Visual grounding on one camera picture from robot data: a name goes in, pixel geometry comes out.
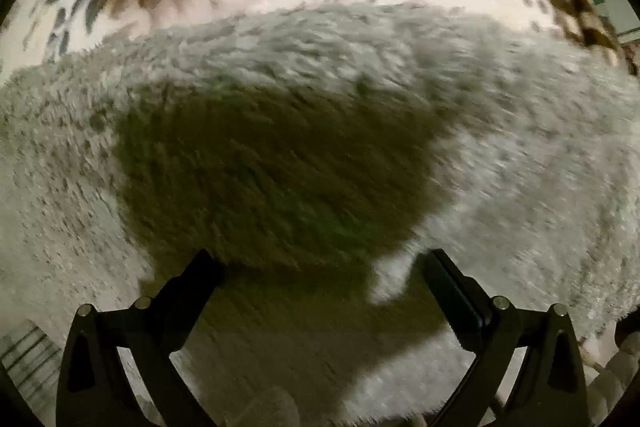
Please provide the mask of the grey fluffy pants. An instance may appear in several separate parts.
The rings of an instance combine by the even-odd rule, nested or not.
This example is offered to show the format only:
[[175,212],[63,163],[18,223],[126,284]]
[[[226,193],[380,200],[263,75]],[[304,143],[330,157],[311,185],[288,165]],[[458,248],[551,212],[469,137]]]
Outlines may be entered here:
[[639,302],[639,85],[539,32],[329,3],[118,39],[1,89],[1,285],[58,343],[206,249],[240,276],[178,358],[217,419],[437,410],[470,363],[440,248],[579,338]]

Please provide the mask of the striped grey curtain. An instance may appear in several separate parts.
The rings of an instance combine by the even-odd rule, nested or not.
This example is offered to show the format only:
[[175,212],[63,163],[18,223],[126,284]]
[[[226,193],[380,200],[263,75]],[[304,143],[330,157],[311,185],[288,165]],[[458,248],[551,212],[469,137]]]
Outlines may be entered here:
[[34,412],[54,400],[62,356],[62,349],[32,321],[1,337],[1,363]]

